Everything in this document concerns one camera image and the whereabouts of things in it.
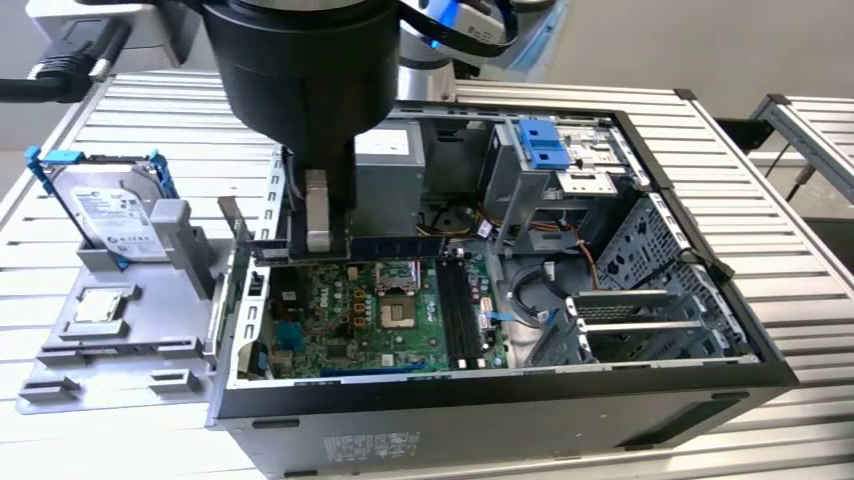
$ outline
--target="orange wire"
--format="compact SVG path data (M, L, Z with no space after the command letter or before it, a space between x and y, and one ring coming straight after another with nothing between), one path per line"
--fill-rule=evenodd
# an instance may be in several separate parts
M585 258L588 259L588 264L590 265L590 277L593 278L593 289L602 290L600 288L600 276L597 275L597 264L593 261L593 255L590 255L590 250L588 250L588 245L585 245L585 241L578 239L578 248L585 254Z

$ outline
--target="white wall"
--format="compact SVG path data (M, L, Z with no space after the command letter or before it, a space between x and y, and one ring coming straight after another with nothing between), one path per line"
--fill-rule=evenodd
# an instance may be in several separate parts
M854 96L852 0L573 0L552 83L690 88L712 113L767 93Z

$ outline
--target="slotted metal surface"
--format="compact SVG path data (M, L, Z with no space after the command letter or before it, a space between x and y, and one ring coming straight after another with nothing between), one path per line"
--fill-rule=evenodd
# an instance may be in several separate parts
M668 90L461 82L460 96L472 103L628 111L701 230L738 272L740 288L804 387L673 451L361 478L854 477L851 279L712 126L702 107ZM191 203L193 222L209 236L229 235L217 196L237 195L249 215L261 209L270 141L233 117L213 74L121 76L70 114L47 146L126 155L158 146ZM71 223L30 185L22 180L0 206L7 207L0 210L0 471L10 478L265 478L231 437L203 428L205 404L27 417L17 413L18 387L79 265Z

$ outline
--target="hard drive label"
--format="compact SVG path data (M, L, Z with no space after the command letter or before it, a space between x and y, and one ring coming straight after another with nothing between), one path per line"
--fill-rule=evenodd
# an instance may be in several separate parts
M166 258L139 197L121 188L74 187L71 196L107 249L129 260Z

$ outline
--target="chip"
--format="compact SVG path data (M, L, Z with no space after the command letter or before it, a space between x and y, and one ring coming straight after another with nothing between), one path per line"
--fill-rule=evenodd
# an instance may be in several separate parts
M328 345L328 358L348 358L348 345Z

